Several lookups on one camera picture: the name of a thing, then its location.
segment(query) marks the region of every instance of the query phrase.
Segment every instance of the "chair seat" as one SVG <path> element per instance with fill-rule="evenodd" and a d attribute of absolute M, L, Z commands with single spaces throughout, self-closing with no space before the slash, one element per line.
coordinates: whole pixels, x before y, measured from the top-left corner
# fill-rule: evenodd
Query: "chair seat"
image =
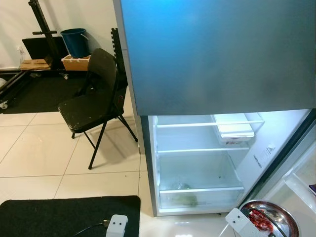
<path fill-rule="evenodd" d="M 110 98 L 106 92 L 96 91 L 75 97 L 58 105 L 58 110 L 73 133 L 81 133 L 110 120 L 116 115 L 107 115 Z"/>

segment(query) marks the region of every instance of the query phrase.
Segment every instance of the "floor tile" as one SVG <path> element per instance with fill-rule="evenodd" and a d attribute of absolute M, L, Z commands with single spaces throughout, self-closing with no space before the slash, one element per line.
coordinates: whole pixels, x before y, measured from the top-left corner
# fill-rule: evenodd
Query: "floor tile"
<path fill-rule="evenodd" d="M 140 155 L 140 171 L 147 171 L 146 156 Z"/>
<path fill-rule="evenodd" d="M 9 199 L 52 199 L 62 176 L 0 178 L 0 204 Z"/>
<path fill-rule="evenodd" d="M 0 164 L 0 177 L 64 174 L 78 139 L 65 124 L 28 126 Z"/>
<path fill-rule="evenodd" d="M 60 112 L 47 112 L 47 113 L 37 113 L 34 119 L 31 121 L 30 125 L 61 124 L 61 123 L 65 123 L 65 120 L 61 116 Z"/>
<path fill-rule="evenodd" d="M 135 131 L 133 121 L 128 122 Z M 96 144 L 101 127 L 88 131 L 88 136 Z M 138 143 L 120 121 L 109 122 L 102 137 L 100 147 L 94 160 L 93 169 L 88 166 L 93 154 L 93 147 L 82 134 L 69 162 L 66 174 L 105 173 L 138 171 L 140 154 Z"/>
<path fill-rule="evenodd" d="M 153 217 L 147 172 L 140 171 L 140 237 L 218 237 L 226 226 L 225 215 L 203 214 Z M 221 237 L 235 237 L 231 227 Z"/>
<path fill-rule="evenodd" d="M 10 115 L 0 114 L 0 126 L 28 125 L 35 115 L 36 113 Z"/>
<path fill-rule="evenodd" d="M 55 198 L 137 195 L 138 172 L 65 175 Z"/>
<path fill-rule="evenodd" d="M 0 162 L 26 126 L 0 127 Z"/>

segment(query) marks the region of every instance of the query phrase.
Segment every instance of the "electrical cable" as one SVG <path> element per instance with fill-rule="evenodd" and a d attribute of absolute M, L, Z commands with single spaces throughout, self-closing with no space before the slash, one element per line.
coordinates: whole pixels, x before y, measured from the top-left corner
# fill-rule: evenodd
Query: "electrical cable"
<path fill-rule="evenodd" d="M 23 63 L 23 53 L 20 52 L 20 64 Z"/>
<path fill-rule="evenodd" d="M 105 229 L 107 229 L 107 226 L 105 226 L 105 222 L 101 222 L 101 223 L 98 223 L 98 224 L 89 226 L 89 227 L 87 227 L 87 228 L 85 228 L 85 229 L 79 231 L 78 233 L 76 233 L 76 234 L 75 234 L 74 236 L 72 236 L 72 237 L 76 237 L 76 236 L 78 236 L 79 234 L 81 234 L 82 232 L 85 232 L 85 231 L 87 231 L 87 230 L 89 230 L 89 229 L 91 229 L 91 228 L 93 228 L 93 227 L 96 227 L 96 226 L 104 226 Z"/>

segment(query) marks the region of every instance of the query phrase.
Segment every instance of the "metal bowl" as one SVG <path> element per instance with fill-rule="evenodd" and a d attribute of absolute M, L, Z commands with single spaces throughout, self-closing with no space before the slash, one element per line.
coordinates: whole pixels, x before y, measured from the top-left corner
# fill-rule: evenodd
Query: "metal bowl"
<path fill-rule="evenodd" d="M 300 231 L 293 216 L 284 208 L 267 201 L 252 200 L 241 206 L 241 212 L 249 217 L 252 210 L 259 210 L 272 223 L 275 237 L 299 237 Z"/>

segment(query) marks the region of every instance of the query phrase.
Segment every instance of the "black rubber mat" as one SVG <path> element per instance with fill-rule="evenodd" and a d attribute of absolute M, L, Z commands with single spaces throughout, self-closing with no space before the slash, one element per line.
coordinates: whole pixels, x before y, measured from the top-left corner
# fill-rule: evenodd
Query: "black rubber mat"
<path fill-rule="evenodd" d="M 1 237 L 72 237 L 77 232 L 110 220 L 114 214 L 126 215 L 124 237 L 139 234 L 140 199 L 90 197 L 53 200 L 9 200 L 0 206 Z M 97 226 L 80 237 L 104 237 L 106 229 Z"/>
<path fill-rule="evenodd" d="M 40 77 L 27 75 L 10 92 L 13 96 L 8 102 L 8 108 L 2 112 L 56 112 L 58 104 L 72 98 L 84 81 L 85 72 L 69 73 L 67 80 L 59 73 L 43 72 Z"/>

